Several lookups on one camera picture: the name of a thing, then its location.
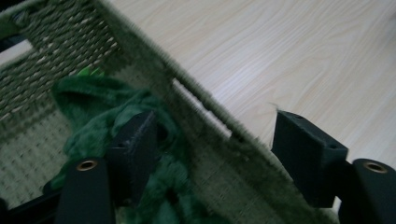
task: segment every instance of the wicker basket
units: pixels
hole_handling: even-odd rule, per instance
[[[265,146],[106,1],[27,1],[0,14],[0,32],[33,46],[0,66],[0,197],[10,207],[39,196],[64,164],[70,131],[50,87],[91,65],[169,105],[191,143],[194,191],[211,209],[234,223],[337,222],[309,207]]]

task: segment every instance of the green fuzzy cloth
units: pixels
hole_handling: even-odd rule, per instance
[[[73,130],[64,145],[68,162],[52,179],[53,189],[63,185],[69,164],[87,157],[103,157],[132,116],[152,110],[167,136],[158,144],[162,158],[149,178],[140,204],[136,209],[122,209],[127,223],[229,223],[208,213],[194,196],[183,133],[165,105],[149,91],[134,90],[110,77],[74,76],[54,84],[52,93]],[[177,196],[176,201],[167,196],[170,191]]]

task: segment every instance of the green woven basket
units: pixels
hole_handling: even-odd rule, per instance
[[[0,66],[0,197],[10,207],[40,195],[66,157],[70,135],[50,88],[86,66],[161,97],[191,144],[194,191],[234,223],[336,223],[313,209],[263,144],[106,1],[31,0],[0,14],[0,38],[33,48]]]

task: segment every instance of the green fabric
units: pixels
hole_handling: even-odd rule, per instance
[[[159,142],[162,158],[150,176],[139,206],[123,211],[128,223],[228,223],[209,214],[194,196],[183,133],[165,105],[149,91],[134,90],[116,79],[83,71],[83,75],[58,81],[52,93],[73,130],[64,145],[69,160],[51,181],[54,189],[63,185],[65,170],[71,162],[104,156],[106,147],[132,116],[153,110],[168,135]]]

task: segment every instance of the wood grain surface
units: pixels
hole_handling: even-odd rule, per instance
[[[396,167],[395,1],[111,2],[265,144],[278,107]]]

